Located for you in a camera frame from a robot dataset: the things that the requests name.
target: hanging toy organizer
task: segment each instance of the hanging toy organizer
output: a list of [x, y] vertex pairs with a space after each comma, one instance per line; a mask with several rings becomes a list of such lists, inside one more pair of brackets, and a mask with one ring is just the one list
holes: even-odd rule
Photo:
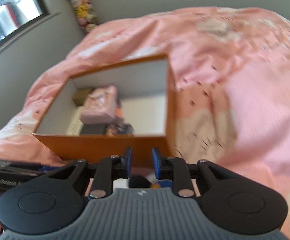
[[98, 24], [98, 18], [94, 12], [90, 0], [69, 0], [80, 27], [85, 33], [89, 33]]

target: open cardboard box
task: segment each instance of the open cardboard box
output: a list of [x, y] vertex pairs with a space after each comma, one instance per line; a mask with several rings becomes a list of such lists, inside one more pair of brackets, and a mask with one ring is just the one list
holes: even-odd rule
[[[75, 92], [111, 84], [118, 88], [124, 120], [134, 127], [134, 135], [72, 135], [82, 126], [80, 108], [72, 100]], [[165, 156], [173, 155], [175, 108], [175, 83], [166, 55], [119, 62], [69, 77], [34, 136], [60, 157], [91, 163], [121, 156], [126, 147], [132, 147], [133, 165], [151, 167], [153, 147]]]

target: pink pouch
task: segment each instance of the pink pouch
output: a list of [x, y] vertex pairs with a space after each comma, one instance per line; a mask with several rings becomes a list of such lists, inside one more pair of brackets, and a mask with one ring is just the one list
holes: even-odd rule
[[113, 123], [116, 119], [117, 95], [118, 90], [113, 85], [95, 89], [84, 102], [82, 123]]

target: silver bolt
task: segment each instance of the silver bolt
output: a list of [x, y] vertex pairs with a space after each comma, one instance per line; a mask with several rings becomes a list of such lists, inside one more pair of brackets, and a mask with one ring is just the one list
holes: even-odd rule
[[91, 198], [103, 198], [105, 196], [106, 196], [106, 192], [104, 190], [101, 190], [101, 189], [93, 190], [90, 193]]
[[194, 191], [190, 190], [190, 189], [181, 189], [178, 192], [178, 195], [180, 195], [180, 197], [192, 197], [194, 196]]

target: pink blanket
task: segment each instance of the pink blanket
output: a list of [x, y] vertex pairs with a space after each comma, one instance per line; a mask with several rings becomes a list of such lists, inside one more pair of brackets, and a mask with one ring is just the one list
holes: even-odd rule
[[[289, 205], [282, 231], [290, 238], [290, 22], [264, 9], [187, 8], [100, 25], [33, 84], [23, 110], [0, 131], [0, 159], [62, 164], [31, 132], [66, 78], [162, 52], [170, 56], [179, 103], [185, 102], [176, 151], [189, 162], [206, 157], [279, 191]], [[203, 138], [205, 119], [191, 110], [205, 108], [193, 100], [201, 95], [215, 95], [209, 105], [226, 95], [231, 103], [232, 110], [226, 102], [218, 108], [218, 123], [226, 125], [207, 126], [213, 140]]]

